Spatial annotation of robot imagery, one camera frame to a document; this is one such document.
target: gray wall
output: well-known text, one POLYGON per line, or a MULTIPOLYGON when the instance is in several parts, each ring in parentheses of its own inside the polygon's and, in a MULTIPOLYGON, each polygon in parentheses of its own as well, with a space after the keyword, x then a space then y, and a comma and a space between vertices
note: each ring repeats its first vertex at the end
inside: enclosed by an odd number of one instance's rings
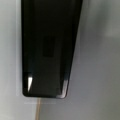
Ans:
POLYGON ((20 41, 20 0, 0 0, 0 120, 35 119, 36 99, 21 93, 20 41))
POLYGON ((120 120, 120 1, 84 0, 67 98, 40 120, 120 120))

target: black rectangular object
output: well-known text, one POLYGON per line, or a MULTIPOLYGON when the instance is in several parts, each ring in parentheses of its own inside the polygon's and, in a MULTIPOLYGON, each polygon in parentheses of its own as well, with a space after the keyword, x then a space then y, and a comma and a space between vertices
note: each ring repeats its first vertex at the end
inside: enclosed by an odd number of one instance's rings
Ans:
POLYGON ((22 0, 23 94, 67 94, 82 0, 22 0))

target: white wall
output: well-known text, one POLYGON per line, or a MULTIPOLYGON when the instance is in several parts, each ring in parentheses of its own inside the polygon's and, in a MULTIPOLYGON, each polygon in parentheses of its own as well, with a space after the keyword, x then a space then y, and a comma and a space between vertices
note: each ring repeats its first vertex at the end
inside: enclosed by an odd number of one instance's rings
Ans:
POLYGON ((40 120, 120 120, 120 0, 84 0, 70 87, 40 120))
POLYGON ((20 0, 0 0, 0 120, 34 120, 36 99, 21 88, 20 0))

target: black panel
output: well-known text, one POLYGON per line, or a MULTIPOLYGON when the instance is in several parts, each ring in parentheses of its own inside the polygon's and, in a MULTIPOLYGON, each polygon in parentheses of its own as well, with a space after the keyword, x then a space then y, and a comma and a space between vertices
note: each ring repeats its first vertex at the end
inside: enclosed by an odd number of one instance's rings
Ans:
POLYGON ((23 94, 67 94, 82 0, 22 0, 23 94))

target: black glossy surface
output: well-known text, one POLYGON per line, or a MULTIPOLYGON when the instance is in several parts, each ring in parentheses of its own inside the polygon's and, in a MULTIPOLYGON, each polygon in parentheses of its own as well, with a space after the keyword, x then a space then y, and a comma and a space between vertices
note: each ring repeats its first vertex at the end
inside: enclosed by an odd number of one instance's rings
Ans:
POLYGON ((25 96, 66 96, 81 5, 82 0, 22 0, 25 96))

